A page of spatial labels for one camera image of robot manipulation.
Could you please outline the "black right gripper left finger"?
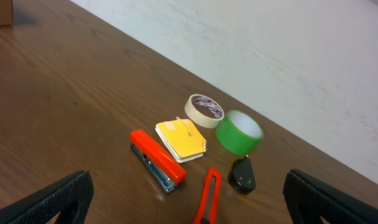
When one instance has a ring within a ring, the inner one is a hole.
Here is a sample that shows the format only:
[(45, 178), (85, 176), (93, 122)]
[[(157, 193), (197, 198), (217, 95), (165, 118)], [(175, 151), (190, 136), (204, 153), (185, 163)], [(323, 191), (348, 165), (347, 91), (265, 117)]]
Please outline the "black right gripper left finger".
[(85, 222), (94, 194), (89, 171), (78, 170), (0, 209), (0, 223)]

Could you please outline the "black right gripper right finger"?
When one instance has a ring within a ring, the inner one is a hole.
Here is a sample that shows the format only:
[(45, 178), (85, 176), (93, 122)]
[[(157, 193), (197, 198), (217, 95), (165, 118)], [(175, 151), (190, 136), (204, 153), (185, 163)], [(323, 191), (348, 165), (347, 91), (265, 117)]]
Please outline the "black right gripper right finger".
[(378, 224), (378, 209), (299, 169), (287, 173), (283, 195), (295, 224)]

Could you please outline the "green tape roll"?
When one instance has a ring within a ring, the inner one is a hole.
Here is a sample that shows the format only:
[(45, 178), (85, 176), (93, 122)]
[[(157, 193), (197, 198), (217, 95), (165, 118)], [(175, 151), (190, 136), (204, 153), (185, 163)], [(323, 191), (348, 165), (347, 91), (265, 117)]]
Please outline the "green tape roll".
[(247, 113), (229, 110), (215, 129), (221, 145), (230, 152), (246, 156), (264, 138), (262, 127)]

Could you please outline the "red stapler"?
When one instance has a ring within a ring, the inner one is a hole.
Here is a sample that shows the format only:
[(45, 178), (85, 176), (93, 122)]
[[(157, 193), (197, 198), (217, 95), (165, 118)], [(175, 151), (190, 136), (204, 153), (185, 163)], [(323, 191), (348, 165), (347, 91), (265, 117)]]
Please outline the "red stapler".
[(167, 194), (184, 182), (186, 171), (147, 132), (137, 129), (130, 132), (129, 137), (131, 150)]

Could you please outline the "beige masking tape roll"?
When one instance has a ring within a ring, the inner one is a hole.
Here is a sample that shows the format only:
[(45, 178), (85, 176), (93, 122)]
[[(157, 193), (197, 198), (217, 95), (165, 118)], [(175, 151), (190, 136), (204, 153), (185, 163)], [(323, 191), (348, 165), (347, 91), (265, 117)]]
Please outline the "beige masking tape roll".
[[(205, 108), (212, 116), (201, 112), (196, 106)], [(216, 101), (201, 94), (191, 95), (184, 106), (184, 111), (193, 122), (204, 128), (215, 128), (225, 116), (222, 107)]]

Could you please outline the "brown cardboard box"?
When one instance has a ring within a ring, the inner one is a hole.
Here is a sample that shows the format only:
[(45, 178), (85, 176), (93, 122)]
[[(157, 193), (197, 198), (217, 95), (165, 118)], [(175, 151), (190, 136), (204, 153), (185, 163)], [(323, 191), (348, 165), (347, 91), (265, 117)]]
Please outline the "brown cardboard box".
[(13, 23), (13, 1), (0, 0), (0, 26), (9, 26)]

